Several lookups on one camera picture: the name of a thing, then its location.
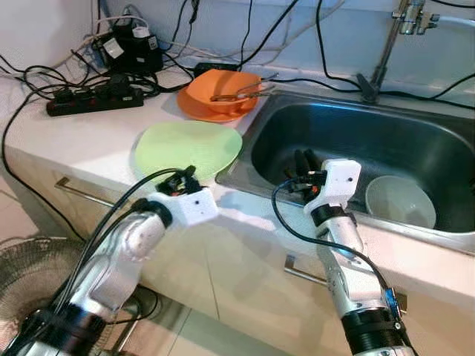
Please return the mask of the orange plate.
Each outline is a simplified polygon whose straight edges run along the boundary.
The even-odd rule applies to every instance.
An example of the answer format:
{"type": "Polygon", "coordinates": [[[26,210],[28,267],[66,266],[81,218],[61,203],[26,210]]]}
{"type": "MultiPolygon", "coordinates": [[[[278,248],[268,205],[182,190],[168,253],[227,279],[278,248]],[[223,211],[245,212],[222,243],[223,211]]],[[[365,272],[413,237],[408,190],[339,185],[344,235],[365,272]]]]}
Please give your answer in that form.
{"type": "Polygon", "coordinates": [[[193,119],[194,121],[216,123],[237,121],[254,110],[257,104],[257,98],[247,99],[243,104],[238,105],[237,111],[234,113],[218,113],[207,108],[206,105],[200,104],[196,99],[193,99],[184,91],[177,93],[177,106],[179,106],[181,112],[183,112],[188,119],[193,119]]]}

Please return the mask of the white ceramic bowl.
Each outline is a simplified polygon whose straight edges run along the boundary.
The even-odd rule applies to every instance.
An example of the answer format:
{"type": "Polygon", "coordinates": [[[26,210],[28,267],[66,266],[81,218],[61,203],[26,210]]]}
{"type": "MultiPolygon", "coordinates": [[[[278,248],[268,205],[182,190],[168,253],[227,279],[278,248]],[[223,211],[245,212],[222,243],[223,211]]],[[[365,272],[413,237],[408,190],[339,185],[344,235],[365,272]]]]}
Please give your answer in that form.
{"type": "Polygon", "coordinates": [[[382,176],[371,180],[365,191],[370,216],[395,223],[434,228],[437,213],[425,191],[407,177],[382,176]]]}

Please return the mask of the black power strip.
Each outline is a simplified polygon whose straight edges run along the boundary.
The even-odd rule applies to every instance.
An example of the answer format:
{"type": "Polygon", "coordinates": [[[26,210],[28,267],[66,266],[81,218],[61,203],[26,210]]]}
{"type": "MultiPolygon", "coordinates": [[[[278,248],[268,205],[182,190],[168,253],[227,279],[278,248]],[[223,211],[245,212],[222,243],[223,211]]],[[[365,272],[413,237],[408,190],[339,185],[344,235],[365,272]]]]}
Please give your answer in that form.
{"type": "Polygon", "coordinates": [[[145,93],[129,82],[105,82],[92,88],[62,89],[45,104],[50,116],[86,114],[106,110],[140,108],[145,104],[145,93]]]}

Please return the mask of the green plate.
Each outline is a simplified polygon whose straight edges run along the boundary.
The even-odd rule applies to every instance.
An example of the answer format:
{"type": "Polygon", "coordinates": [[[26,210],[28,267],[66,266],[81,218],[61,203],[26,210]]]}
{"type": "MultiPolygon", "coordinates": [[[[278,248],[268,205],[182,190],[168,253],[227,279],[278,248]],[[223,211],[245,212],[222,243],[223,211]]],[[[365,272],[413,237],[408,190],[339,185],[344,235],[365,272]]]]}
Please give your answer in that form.
{"type": "Polygon", "coordinates": [[[242,138],[234,128],[201,121],[161,122],[142,133],[134,147],[136,177],[164,168],[196,166],[194,177],[210,183],[237,159],[242,138]]]}

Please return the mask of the stainless steel sink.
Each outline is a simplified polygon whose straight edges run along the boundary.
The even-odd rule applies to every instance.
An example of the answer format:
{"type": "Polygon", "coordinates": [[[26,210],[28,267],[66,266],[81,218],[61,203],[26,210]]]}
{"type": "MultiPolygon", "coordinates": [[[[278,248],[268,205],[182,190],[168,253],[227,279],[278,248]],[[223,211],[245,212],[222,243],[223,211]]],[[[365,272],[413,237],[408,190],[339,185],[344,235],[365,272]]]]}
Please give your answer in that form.
{"type": "Polygon", "coordinates": [[[240,155],[217,174],[217,183],[266,199],[295,175],[295,155],[305,151],[319,162],[345,157],[361,164],[350,203],[361,225],[474,254],[472,118],[281,90],[252,117],[240,155]],[[413,180],[425,191],[436,210],[433,227],[370,216],[367,184],[387,175],[413,180]]]}

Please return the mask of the orange bowl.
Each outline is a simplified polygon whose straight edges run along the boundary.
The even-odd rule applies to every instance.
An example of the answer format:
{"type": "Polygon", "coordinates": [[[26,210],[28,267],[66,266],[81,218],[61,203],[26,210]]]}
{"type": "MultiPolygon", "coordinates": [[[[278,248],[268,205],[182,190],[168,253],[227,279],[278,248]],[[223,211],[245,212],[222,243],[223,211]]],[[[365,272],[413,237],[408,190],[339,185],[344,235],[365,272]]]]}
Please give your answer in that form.
{"type": "Polygon", "coordinates": [[[218,113],[234,113],[238,105],[247,99],[235,102],[211,102],[210,98],[218,94],[233,94],[241,86],[256,82],[261,76],[241,71],[209,69],[205,71],[186,88],[186,93],[200,104],[206,105],[218,113]]]}

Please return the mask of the chrome faucet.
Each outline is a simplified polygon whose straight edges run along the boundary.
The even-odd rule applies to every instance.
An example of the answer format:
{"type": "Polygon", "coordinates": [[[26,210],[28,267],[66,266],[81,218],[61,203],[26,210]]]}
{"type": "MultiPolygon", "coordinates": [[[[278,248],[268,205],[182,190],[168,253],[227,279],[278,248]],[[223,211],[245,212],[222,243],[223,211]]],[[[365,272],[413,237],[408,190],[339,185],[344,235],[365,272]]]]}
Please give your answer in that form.
{"type": "Polygon", "coordinates": [[[390,55],[398,35],[424,35],[428,28],[438,25],[440,15],[425,10],[425,0],[400,0],[391,13],[391,27],[387,34],[386,43],[370,80],[363,74],[357,74],[358,86],[361,91],[361,101],[366,104],[377,104],[381,95],[382,82],[387,73],[390,55]]]}

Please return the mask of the mesh floor fan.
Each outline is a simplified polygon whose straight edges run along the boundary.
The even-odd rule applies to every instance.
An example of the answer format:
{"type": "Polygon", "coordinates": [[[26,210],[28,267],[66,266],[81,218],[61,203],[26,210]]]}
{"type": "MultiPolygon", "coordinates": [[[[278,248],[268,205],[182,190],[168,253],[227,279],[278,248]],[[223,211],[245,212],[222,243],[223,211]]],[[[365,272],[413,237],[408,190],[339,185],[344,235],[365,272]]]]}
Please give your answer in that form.
{"type": "MultiPolygon", "coordinates": [[[[62,237],[14,238],[0,247],[0,354],[9,349],[27,325],[27,319],[50,302],[71,274],[84,243],[62,237]]],[[[123,346],[140,321],[162,309],[162,298],[137,289],[119,309],[117,321],[102,330],[99,339],[80,356],[136,356],[123,346]]]]}

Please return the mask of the black power adapter block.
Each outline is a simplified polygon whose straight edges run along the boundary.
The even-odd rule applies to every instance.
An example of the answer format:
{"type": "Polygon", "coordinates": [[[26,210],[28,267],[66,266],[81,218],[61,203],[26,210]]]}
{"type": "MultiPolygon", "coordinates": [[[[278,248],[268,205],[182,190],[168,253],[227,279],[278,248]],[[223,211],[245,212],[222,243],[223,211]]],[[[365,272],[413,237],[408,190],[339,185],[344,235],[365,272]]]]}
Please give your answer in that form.
{"type": "Polygon", "coordinates": [[[142,24],[114,26],[93,41],[93,50],[108,71],[150,74],[163,69],[163,50],[157,37],[142,24]]]}

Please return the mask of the metal utensil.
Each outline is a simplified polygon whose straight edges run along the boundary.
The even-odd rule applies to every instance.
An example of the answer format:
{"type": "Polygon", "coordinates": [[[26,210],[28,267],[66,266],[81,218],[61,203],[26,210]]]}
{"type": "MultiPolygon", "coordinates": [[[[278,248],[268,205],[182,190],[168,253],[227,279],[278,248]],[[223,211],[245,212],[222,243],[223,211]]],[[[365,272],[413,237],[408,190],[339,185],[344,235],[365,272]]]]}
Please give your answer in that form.
{"type": "Polygon", "coordinates": [[[266,85],[264,82],[256,82],[253,85],[237,89],[233,94],[218,94],[210,98],[211,102],[235,102],[240,99],[251,99],[257,97],[266,97],[275,92],[274,85],[266,85]]]}
{"type": "Polygon", "coordinates": [[[267,82],[274,82],[280,76],[279,73],[274,73],[262,78],[259,78],[256,82],[251,82],[251,84],[241,86],[235,91],[235,94],[241,95],[245,93],[252,93],[252,92],[259,92],[262,90],[266,90],[268,86],[266,85],[267,82]]]}

